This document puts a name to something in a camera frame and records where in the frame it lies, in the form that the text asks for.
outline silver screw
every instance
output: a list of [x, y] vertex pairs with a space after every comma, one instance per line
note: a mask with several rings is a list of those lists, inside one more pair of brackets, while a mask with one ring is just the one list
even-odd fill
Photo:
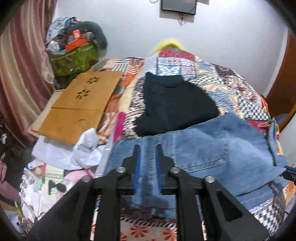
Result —
[[119, 173], [124, 173], [126, 171], [126, 168], [125, 167], [118, 167], [116, 169], [116, 171], [119, 172]]
[[214, 178], [213, 176], [206, 176], [205, 181], [207, 183], [213, 183], [214, 181], [216, 181], [216, 178]]
[[91, 181], [91, 177], [90, 177], [90, 176], [84, 176], [84, 177], [82, 178], [82, 181], [85, 182], [85, 183], [88, 183], [88, 182]]
[[178, 167], [172, 167], [171, 169], [170, 169], [170, 172], [172, 172], [172, 173], [178, 173], [178, 172], [180, 172], [181, 170], [180, 170], [180, 168], [178, 168]]

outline cardboard folding board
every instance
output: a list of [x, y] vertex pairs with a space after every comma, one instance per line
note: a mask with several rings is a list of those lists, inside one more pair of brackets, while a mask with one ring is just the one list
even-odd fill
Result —
[[121, 76], [121, 71], [78, 75], [53, 104], [39, 134], [75, 144], [84, 131], [97, 129]]

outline curtain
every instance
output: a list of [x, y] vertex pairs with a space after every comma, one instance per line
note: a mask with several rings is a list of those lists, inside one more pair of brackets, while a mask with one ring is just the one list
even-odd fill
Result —
[[57, 0], [26, 0], [0, 36], [0, 113], [24, 146], [28, 127], [54, 90], [54, 74], [44, 41]]

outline wall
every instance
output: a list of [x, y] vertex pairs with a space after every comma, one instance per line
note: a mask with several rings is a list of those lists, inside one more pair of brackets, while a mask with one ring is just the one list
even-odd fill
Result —
[[288, 165], [296, 164], [296, 114], [281, 131], [280, 143], [287, 157]]
[[160, 1], [150, 1], [58, 0], [57, 8], [59, 16], [102, 27], [108, 40], [106, 58], [145, 58], [162, 41], [175, 39], [203, 60], [236, 70], [259, 93], [268, 93], [287, 28], [265, 0], [198, 3], [196, 16], [188, 16], [183, 25], [177, 13], [160, 11]]

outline blue denim jeans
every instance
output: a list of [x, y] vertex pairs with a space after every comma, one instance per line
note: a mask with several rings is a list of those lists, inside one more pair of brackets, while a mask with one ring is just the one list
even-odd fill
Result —
[[247, 209], [274, 197], [288, 183], [281, 177], [286, 159], [276, 154], [276, 127], [272, 123], [268, 137], [239, 119], [233, 113], [191, 126], [115, 143], [105, 174], [120, 166], [141, 147], [139, 187], [134, 196], [123, 202], [153, 215], [176, 218], [175, 196], [163, 196], [158, 188], [155, 148], [162, 144], [163, 154], [190, 175], [204, 178], [211, 175]]

